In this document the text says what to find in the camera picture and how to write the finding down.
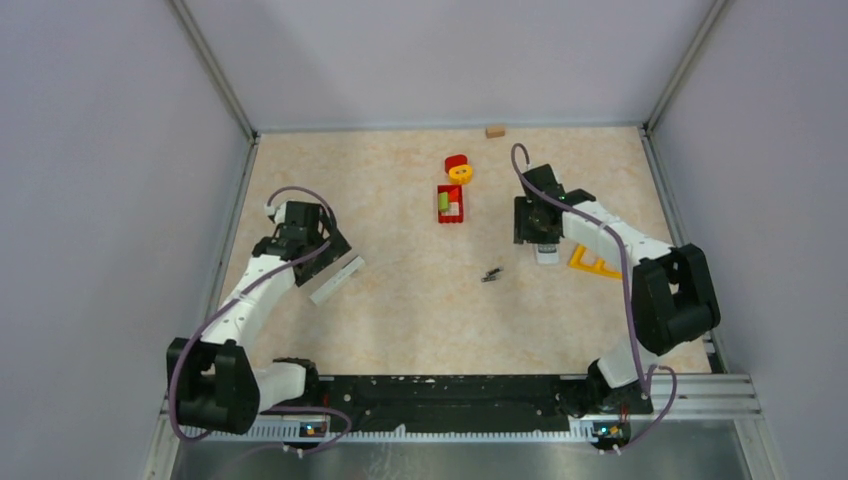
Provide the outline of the white rectangular stick device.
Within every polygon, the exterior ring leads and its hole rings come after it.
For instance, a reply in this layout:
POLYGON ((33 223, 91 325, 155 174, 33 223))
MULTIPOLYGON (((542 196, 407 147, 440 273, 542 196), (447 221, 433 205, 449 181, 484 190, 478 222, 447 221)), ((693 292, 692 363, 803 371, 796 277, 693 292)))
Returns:
POLYGON ((321 284, 310 295, 309 299, 315 304, 320 305, 326 302, 335 292, 337 292, 345 282, 358 270, 365 265, 365 260, 361 256, 356 256, 340 268, 336 273, 330 276, 323 284, 321 284))

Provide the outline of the white remote control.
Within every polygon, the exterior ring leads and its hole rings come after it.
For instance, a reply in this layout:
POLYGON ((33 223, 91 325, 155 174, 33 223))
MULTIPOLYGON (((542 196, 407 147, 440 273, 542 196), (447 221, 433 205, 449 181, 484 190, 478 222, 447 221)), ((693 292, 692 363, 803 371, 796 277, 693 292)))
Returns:
POLYGON ((560 255, 557 244, 536 244, 535 259, 539 265, 557 265, 560 263, 560 255))

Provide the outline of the blue battery pair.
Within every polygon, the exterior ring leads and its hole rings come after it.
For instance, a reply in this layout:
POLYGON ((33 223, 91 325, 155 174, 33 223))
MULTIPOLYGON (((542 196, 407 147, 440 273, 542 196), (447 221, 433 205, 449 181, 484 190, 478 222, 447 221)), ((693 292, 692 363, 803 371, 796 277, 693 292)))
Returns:
POLYGON ((503 271, 502 267, 497 267, 487 271, 481 278, 482 283, 492 282, 498 279, 499 274, 503 271))

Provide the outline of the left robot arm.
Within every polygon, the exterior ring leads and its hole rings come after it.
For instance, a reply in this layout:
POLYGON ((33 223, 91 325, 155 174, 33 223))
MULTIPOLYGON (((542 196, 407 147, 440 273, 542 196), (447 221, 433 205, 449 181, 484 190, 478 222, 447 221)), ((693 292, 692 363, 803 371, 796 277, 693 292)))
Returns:
POLYGON ((287 200, 270 210, 272 235, 259 240, 240 281, 206 326, 177 337, 166 350, 168 410, 175 432, 243 434, 256 417, 285 402, 297 413, 319 404, 317 371, 306 359, 282 358, 263 368, 248 351, 272 310, 351 249, 331 209, 287 200))

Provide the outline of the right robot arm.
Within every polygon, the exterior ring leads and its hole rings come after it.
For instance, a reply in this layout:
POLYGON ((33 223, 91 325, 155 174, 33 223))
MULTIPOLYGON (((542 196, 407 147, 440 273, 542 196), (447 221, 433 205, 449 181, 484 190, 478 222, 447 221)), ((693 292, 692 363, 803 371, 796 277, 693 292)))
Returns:
POLYGON ((702 249, 675 247, 630 226, 592 194, 567 191, 548 164, 519 175, 514 241, 555 245, 562 239, 589 249, 621 275, 627 335, 594 360, 566 393, 568 415, 612 412, 645 399, 664 355, 700 339, 721 319, 702 249))

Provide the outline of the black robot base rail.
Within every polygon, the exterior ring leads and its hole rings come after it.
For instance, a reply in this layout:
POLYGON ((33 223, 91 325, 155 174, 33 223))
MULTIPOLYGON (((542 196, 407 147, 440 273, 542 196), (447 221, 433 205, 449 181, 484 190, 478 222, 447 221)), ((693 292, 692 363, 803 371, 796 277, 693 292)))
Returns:
POLYGON ((638 386, 590 392, 581 375, 337 375, 308 382, 283 408, 329 408, 355 433, 507 434, 565 432, 591 416, 651 414, 638 386))

